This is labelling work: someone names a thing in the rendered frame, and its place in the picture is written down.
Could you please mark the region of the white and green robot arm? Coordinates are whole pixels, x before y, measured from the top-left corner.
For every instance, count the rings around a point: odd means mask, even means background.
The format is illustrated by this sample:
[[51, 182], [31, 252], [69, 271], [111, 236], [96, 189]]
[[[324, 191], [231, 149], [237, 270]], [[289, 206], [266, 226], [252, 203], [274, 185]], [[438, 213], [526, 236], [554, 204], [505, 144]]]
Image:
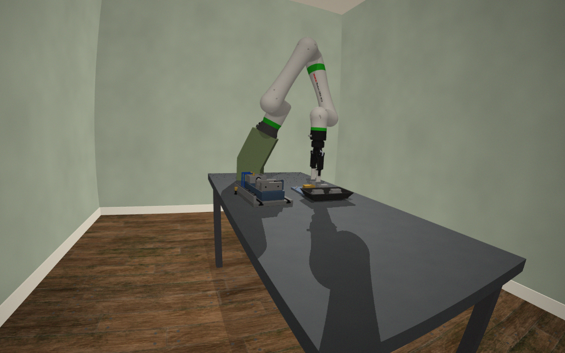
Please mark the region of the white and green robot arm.
[[284, 69], [260, 99], [260, 107], [266, 114], [256, 126], [258, 130], [277, 138], [278, 130], [291, 110], [291, 105], [284, 100], [285, 96], [305, 66], [319, 104], [310, 113], [311, 133], [308, 137], [313, 141], [327, 140], [327, 126], [332, 127], [338, 123], [338, 114], [328, 88], [322, 54], [311, 37], [299, 40]]

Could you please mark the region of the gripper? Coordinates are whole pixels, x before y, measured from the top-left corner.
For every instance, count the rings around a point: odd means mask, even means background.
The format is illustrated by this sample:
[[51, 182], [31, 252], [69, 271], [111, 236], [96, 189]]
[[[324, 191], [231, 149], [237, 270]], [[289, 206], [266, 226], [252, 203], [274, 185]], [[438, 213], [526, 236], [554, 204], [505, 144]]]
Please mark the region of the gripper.
[[311, 179], [316, 179], [316, 182], [319, 182], [321, 181], [321, 170], [323, 170], [323, 166], [324, 166], [325, 153], [322, 152], [322, 148], [324, 147], [324, 142], [312, 141], [311, 146], [314, 147], [312, 149], [313, 151], [311, 151], [311, 163], [310, 163], [310, 167], [312, 168]]

